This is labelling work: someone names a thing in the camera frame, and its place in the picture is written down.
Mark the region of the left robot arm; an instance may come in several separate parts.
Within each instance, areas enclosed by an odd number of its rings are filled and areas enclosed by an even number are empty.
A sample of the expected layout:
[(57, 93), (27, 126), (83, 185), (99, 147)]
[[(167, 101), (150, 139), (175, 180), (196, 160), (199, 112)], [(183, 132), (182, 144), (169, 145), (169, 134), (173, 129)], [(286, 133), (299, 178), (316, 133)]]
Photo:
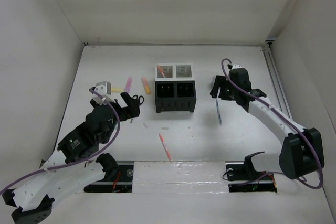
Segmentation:
[(121, 107), (98, 87), (92, 94), (91, 113), (68, 133), (42, 167), (1, 190), (5, 204), (15, 207), (14, 223), (41, 223), (52, 208), (67, 196), (100, 180), (117, 180), (119, 165), (105, 150), (120, 132), (121, 122), (140, 115), (141, 95), (122, 92)]

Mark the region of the blue highlighter pen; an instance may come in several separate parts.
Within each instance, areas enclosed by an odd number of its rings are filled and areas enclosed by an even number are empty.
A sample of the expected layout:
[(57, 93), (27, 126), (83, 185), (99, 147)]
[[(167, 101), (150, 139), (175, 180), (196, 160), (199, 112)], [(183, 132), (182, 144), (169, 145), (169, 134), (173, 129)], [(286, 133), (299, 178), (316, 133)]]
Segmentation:
[(222, 126), (223, 123), (222, 123), (222, 117), (221, 117), (219, 102), (218, 102), (217, 99), (215, 100), (215, 102), (216, 102), (216, 110), (217, 110), (217, 116), (218, 116), (219, 125)]

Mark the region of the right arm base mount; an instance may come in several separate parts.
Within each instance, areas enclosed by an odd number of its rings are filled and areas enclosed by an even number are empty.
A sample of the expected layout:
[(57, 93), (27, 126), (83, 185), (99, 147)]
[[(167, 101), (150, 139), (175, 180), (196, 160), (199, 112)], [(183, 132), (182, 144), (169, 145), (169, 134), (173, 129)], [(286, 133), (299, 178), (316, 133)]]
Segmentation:
[(277, 192), (274, 175), (256, 171), (253, 166), (252, 157), (261, 153), (247, 155), (243, 161), (226, 162), (222, 179), (228, 182), (230, 193)]

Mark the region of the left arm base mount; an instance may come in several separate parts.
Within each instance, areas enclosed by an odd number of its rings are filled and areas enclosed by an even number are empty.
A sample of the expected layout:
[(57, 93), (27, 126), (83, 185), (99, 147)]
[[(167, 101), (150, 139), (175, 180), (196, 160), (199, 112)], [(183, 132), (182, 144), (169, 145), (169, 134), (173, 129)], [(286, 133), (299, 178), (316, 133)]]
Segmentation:
[(131, 193), (133, 187), (134, 161), (118, 161), (118, 171), (112, 178), (104, 178), (86, 186), (85, 193)]

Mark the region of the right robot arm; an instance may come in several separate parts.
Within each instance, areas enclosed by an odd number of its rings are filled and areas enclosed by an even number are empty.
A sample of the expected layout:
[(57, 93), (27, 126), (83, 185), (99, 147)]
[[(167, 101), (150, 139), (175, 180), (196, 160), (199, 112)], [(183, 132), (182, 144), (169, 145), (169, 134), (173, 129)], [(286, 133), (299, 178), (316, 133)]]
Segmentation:
[(306, 128), (282, 113), (267, 95), (251, 86), (248, 71), (233, 66), (227, 76), (217, 75), (210, 91), (212, 98), (234, 101), (247, 113), (257, 118), (281, 144), (278, 164), (280, 171), (296, 179), (324, 168), (322, 137), (315, 128)]

